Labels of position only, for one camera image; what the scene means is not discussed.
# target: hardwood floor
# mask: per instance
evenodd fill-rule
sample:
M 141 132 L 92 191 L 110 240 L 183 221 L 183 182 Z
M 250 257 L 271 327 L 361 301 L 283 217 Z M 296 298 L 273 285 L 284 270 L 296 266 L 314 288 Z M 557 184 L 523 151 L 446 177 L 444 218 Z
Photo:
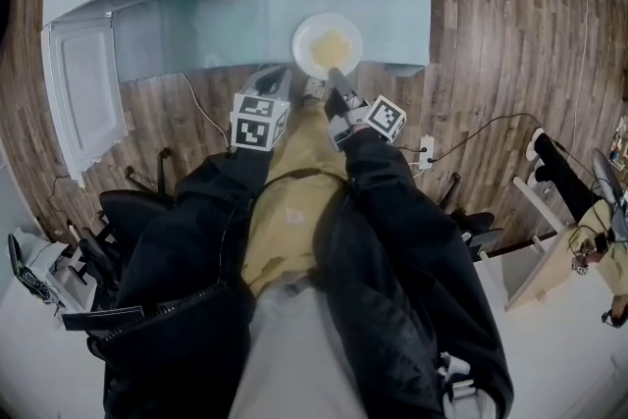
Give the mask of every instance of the hardwood floor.
M 66 221 L 53 205 L 82 226 L 89 226 L 92 211 L 70 180 L 58 180 L 48 200 L 55 178 L 67 172 L 43 83 L 41 4 L 13 0 L 0 48 L 0 134 L 33 213 L 52 234 Z M 399 145 L 418 148 L 420 137 L 430 134 L 437 139 L 437 155 L 443 154 L 491 118 L 529 112 L 590 165 L 592 149 L 610 145 L 622 111 L 628 0 L 590 0 L 589 43 L 579 90 L 586 11 L 585 0 L 433 0 L 433 64 L 412 79 L 395 79 L 380 65 L 362 64 L 358 85 L 365 96 L 382 93 L 406 109 L 409 122 Z M 188 75 L 200 102 L 226 126 L 233 94 L 252 70 Z M 96 204 L 101 191 L 127 186 L 126 165 L 154 181 L 157 152 L 165 146 L 174 151 L 172 162 L 167 162 L 171 190 L 205 156 L 222 148 L 221 137 L 194 107 L 181 76 L 124 83 L 121 90 L 130 134 L 86 174 Z M 495 122 L 417 178 L 417 184 L 438 199 L 450 175 L 458 172 L 463 178 L 460 204 L 469 212 L 494 211 L 497 224 L 506 229 L 502 244 L 540 233 L 545 226 L 510 183 L 513 176 L 527 177 L 531 171 L 523 152 L 534 127 L 525 117 Z M 567 216 L 555 189 L 544 197 Z

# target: black and white marker cube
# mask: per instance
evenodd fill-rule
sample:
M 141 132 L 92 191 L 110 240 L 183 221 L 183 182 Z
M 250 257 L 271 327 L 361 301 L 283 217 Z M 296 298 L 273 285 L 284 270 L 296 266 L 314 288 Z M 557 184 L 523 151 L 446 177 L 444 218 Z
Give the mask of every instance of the black and white marker cube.
M 388 98 L 380 96 L 371 107 L 363 122 L 385 137 L 390 143 L 399 136 L 405 125 L 405 112 Z
M 232 146 L 269 151 L 288 123 L 289 102 L 236 94 L 231 113 Z

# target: white plate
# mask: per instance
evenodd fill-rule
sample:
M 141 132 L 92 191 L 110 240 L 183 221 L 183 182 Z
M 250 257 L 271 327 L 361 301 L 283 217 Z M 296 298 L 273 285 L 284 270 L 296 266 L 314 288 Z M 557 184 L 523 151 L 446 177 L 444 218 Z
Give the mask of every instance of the white plate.
M 340 65 L 340 71 L 343 74 L 347 76 L 353 72 L 362 58 L 364 48 L 362 35 L 352 22 L 334 13 L 312 16 L 296 29 L 292 39 L 292 55 L 300 69 L 313 78 L 320 80 L 329 78 L 329 70 L 314 61 L 311 45 L 332 30 L 337 31 L 340 37 L 349 44 L 349 55 Z

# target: yellow food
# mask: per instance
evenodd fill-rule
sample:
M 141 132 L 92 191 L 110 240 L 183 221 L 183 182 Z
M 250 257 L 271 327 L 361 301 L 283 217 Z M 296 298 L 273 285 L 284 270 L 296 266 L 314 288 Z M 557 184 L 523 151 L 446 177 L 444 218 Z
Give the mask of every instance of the yellow food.
M 324 69 L 340 67 L 349 56 L 351 48 L 337 30 L 330 30 L 310 45 L 312 57 Z

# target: shoe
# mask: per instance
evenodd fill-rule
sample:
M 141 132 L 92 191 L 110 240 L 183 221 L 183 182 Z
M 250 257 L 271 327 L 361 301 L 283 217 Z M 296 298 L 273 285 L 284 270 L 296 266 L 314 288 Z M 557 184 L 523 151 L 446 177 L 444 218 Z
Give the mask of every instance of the shoe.
M 326 87 L 326 83 L 323 80 L 308 78 L 303 91 L 303 100 L 323 101 L 325 99 Z
M 534 132 L 532 133 L 532 139 L 530 140 L 530 143 L 528 143 L 528 146 L 526 147 L 526 159 L 528 161 L 532 162 L 537 157 L 539 157 L 539 154 L 534 149 L 534 144 L 539 139 L 539 136 L 541 136 L 544 132 L 545 131 L 543 130 L 543 128 L 536 128 Z
M 528 177 L 528 186 L 530 188 L 534 188 L 539 184 L 539 181 L 537 180 L 537 170 L 544 165 L 545 163 L 541 159 L 539 159 L 537 164 L 534 165 L 534 170 L 532 170 L 530 177 Z

